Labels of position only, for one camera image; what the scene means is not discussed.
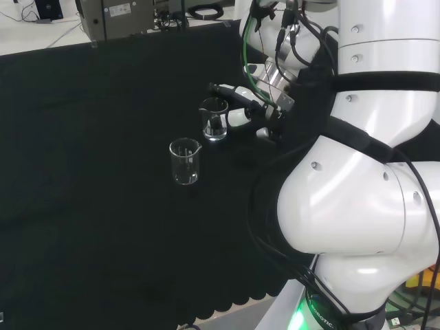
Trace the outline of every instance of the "glass beaker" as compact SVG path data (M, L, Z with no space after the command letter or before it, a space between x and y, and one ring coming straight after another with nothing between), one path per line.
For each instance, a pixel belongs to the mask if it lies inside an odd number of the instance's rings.
M200 104L199 111L205 138L210 141L219 141L226 137L228 107L228 103L221 98L207 98Z
M171 142L171 170L178 184L193 184L199 179L200 148L200 143L186 137Z

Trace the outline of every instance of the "label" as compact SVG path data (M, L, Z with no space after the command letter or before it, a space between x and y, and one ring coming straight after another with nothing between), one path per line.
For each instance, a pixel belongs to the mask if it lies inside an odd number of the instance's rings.
M391 324L392 324L392 325L400 325L399 318L393 318L393 319L391 320Z
M110 17L131 13L130 3L124 3L123 5L115 5L113 7L110 7L109 9L110 9Z

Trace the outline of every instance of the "black tablecloth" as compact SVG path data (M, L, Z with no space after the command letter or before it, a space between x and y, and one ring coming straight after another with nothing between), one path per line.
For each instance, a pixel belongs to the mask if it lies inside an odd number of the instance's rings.
M282 151L252 132L209 145L197 113L208 83L244 83L239 47L234 23L0 58L0 329L175 329L281 290L245 203ZM289 146L333 97L293 94ZM194 186L171 179L179 137L203 143Z

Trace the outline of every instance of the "black velcro strap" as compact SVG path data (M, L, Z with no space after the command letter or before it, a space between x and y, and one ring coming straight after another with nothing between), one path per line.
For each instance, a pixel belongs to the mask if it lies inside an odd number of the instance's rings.
M341 74L332 80L340 91L440 91L440 74L411 71L377 71Z
M252 0L250 5L250 16L256 19L255 32L257 32L261 27L261 21L270 17L271 20L275 18L275 6L278 2L274 2L272 5L260 7L256 0Z
M355 149L383 164L390 162L393 157L393 148L369 136L367 132L356 126L335 117L329 118L321 135Z

